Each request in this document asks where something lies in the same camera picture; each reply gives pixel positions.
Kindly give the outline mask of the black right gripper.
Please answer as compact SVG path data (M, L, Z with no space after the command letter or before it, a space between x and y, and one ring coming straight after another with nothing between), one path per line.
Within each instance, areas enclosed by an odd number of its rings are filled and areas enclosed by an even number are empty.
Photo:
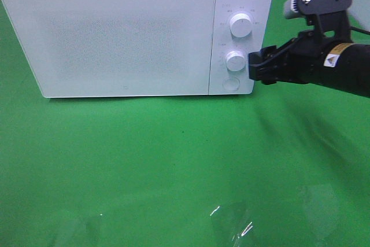
M301 32L278 49L268 46L250 53L249 78L262 84L355 85L355 54L356 44L350 37L317 40Z

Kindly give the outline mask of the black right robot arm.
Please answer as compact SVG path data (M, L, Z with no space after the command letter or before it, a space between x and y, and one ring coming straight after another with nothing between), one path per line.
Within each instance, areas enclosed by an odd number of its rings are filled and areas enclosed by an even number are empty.
M280 47L249 54L249 77L263 84L316 84L369 97L369 45L302 31Z

